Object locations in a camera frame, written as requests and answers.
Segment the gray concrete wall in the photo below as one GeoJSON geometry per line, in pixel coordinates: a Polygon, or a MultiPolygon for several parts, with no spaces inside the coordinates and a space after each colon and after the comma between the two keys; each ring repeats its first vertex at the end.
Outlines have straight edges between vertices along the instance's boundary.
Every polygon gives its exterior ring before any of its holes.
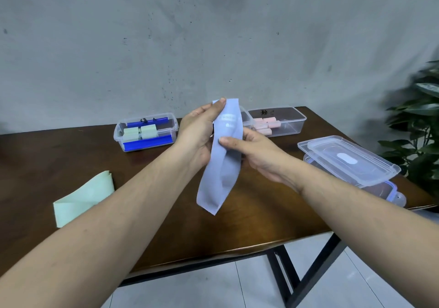
{"type": "Polygon", "coordinates": [[[305,105],[370,149],[439,40],[439,0],[0,0],[2,133],[219,96],[305,105]]]}

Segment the table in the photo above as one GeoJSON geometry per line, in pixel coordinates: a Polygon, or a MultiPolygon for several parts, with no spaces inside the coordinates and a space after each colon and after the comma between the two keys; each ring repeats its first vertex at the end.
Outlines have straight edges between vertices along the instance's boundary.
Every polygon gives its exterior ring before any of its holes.
{"type": "MultiPolygon", "coordinates": [[[[303,140],[348,138],[307,107],[298,109],[307,117],[302,132],[272,139],[289,154],[302,159],[297,143],[303,140]]],[[[112,138],[113,130],[114,125],[99,125],[0,135],[0,275],[57,229],[54,201],[105,170],[112,172],[117,189],[168,148],[124,153],[112,138]]],[[[250,167],[242,168],[212,216],[195,202],[201,176],[202,171],[183,190],[121,285],[264,254],[285,304],[297,306],[343,251],[343,242],[333,235],[300,281],[283,244],[330,231],[323,220],[293,190],[250,167]]],[[[404,177],[392,181],[406,195],[407,208],[434,205],[430,195],[404,177]]]]}

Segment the rolled pink band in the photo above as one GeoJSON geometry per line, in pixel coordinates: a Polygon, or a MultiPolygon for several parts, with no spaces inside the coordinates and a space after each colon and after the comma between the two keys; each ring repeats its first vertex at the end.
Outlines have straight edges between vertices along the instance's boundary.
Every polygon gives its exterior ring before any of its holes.
{"type": "Polygon", "coordinates": [[[275,122],[269,122],[268,123],[268,128],[273,129],[273,128],[280,128],[281,127],[281,122],[280,121],[275,121],[275,122]]]}
{"type": "Polygon", "coordinates": [[[276,118],[275,117],[267,117],[267,118],[264,118],[264,122],[274,122],[274,121],[276,121],[276,118]]]}
{"type": "Polygon", "coordinates": [[[258,130],[258,129],[267,129],[268,128],[268,123],[266,122],[257,122],[253,125],[253,127],[258,130]]]}
{"type": "Polygon", "coordinates": [[[257,132],[263,134],[264,136],[270,136],[272,134],[272,131],[270,128],[266,128],[266,129],[258,129],[256,130],[257,132]]]}

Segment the folded light green band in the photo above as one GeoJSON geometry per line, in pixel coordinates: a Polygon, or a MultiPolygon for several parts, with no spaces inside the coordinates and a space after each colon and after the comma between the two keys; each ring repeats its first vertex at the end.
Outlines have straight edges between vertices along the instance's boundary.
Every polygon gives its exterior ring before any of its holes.
{"type": "Polygon", "coordinates": [[[70,195],[54,202],[56,226],[63,227],[113,192],[110,171],[99,173],[70,195]]]}

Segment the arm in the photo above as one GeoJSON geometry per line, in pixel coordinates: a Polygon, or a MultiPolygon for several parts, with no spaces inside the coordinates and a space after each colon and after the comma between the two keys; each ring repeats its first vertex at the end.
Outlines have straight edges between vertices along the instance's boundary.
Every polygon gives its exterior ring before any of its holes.
{"type": "Polygon", "coordinates": [[[222,99],[184,117],[173,146],[6,272],[0,278],[0,306],[101,307],[186,184],[208,163],[212,122],[224,104],[222,99]]]}
{"type": "Polygon", "coordinates": [[[416,307],[439,307],[439,225],[375,197],[279,149],[244,128],[224,138],[250,166],[297,191],[377,274],[416,307]]]}

